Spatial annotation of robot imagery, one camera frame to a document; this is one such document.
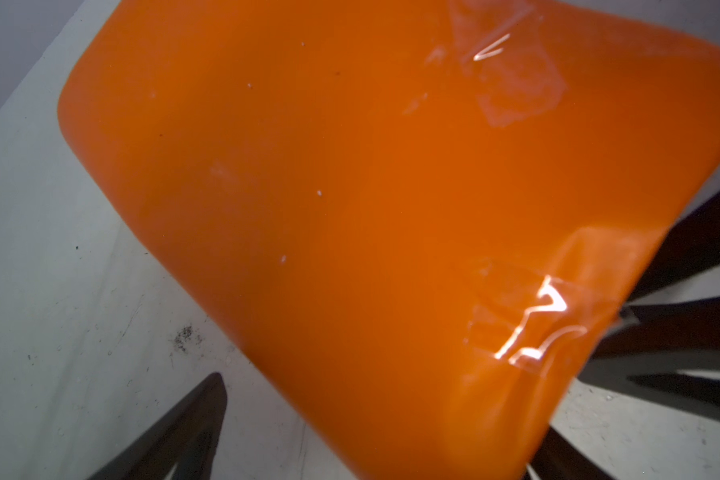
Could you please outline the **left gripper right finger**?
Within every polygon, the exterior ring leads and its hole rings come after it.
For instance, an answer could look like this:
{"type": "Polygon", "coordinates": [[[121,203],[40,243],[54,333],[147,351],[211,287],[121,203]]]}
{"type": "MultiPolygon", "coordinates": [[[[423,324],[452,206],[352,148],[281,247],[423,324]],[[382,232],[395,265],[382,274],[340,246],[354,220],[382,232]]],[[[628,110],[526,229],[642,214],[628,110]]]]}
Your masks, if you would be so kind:
{"type": "Polygon", "coordinates": [[[526,466],[523,479],[613,480],[613,477],[550,427],[526,466]]]}

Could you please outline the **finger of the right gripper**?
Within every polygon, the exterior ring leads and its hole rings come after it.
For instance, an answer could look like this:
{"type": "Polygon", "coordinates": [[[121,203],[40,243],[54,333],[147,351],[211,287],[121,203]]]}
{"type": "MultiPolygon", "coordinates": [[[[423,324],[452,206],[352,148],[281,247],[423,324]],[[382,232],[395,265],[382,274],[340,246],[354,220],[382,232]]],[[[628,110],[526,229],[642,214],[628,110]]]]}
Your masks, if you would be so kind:
{"type": "Polygon", "coordinates": [[[720,422],[720,297],[634,305],[637,322],[604,338],[578,379],[588,385],[720,422]]]}
{"type": "Polygon", "coordinates": [[[720,191],[668,233],[629,300],[720,265],[720,191]]]}

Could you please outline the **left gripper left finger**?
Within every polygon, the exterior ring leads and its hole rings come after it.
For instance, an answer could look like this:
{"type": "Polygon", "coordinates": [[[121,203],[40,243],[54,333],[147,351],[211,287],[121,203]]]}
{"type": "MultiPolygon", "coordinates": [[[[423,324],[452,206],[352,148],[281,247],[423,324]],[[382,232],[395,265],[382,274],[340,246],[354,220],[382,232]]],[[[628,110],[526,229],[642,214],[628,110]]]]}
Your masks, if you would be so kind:
{"type": "Polygon", "coordinates": [[[208,479],[227,408],[223,377],[208,375],[93,479],[208,479]]]}

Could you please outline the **clear tape piece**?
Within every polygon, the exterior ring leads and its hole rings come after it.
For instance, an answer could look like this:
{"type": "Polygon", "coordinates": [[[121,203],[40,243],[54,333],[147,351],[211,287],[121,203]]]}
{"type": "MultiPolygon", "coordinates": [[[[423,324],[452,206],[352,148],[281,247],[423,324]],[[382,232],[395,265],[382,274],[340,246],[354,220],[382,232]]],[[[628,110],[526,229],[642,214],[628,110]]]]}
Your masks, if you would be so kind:
{"type": "Polygon", "coordinates": [[[567,84],[543,45],[542,1],[449,1],[453,51],[493,127],[542,115],[567,84]]]}
{"type": "Polygon", "coordinates": [[[539,377],[575,373],[617,322],[661,236],[605,226],[577,229],[535,261],[474,259],[464,342],[539,377]]]}

